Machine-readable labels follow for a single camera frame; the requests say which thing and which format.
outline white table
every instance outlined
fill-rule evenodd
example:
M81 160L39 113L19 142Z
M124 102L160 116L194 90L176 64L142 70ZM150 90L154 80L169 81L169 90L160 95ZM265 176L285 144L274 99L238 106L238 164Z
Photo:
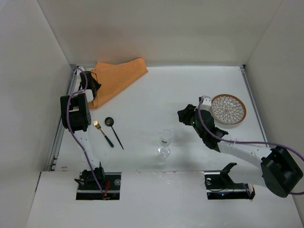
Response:
M91 111L115 147L100 132L89 128L93 149L106 172L122 171L121 198L115 201L78 201L73 181L82 171L80 150L65 130L55 172L41 175L28 228L286 228L302 227L292 196L279 198L256 186L251 200L207 200L203 170L253 171L249 163L205 147L194 129L178 122L177 111L198 104L198 97L232 94L247 108L237 126L217 123L241 140L262 141L263 135L239 67L150 67L113 100ZM111 116L125 148L104 125ZM157 155L159 131L170 129L171 155Z

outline gray wall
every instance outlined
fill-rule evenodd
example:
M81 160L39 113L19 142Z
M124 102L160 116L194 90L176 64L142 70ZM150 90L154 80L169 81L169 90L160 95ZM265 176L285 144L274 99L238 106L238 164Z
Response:
M284 0L246 65L269 141L304 155L304 0ZM304 171L304 163L296 159ZM304 191L302 180L295 191ZM294 198L304 220L304 196Z
M245 64L282 0L38 0L70 63Z
M36 0L0 0L0 227L28 220L69 64Z

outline wine glass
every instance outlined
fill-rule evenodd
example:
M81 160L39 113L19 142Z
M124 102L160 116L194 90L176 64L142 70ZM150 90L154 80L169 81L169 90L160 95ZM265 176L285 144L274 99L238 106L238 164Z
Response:
M158 154L166 158L170 155L170 148L168 147L172 141L172 132L168 129L164 129L160 132L161 147L158 148Z

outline orange towel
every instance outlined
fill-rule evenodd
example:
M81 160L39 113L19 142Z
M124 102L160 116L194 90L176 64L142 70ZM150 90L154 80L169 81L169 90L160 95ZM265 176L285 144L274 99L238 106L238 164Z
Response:
M98 62L91 72L101 87L96 98L89 102L89 107L99 108L147 73L148 69L144 59L138 58L119 65Z

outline plate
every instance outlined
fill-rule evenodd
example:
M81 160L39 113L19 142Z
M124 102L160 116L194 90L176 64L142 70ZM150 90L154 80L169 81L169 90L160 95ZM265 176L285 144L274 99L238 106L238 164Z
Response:
M223 124L238 124L246 117L246 107L237 97L220 94L212 99L213 116Z

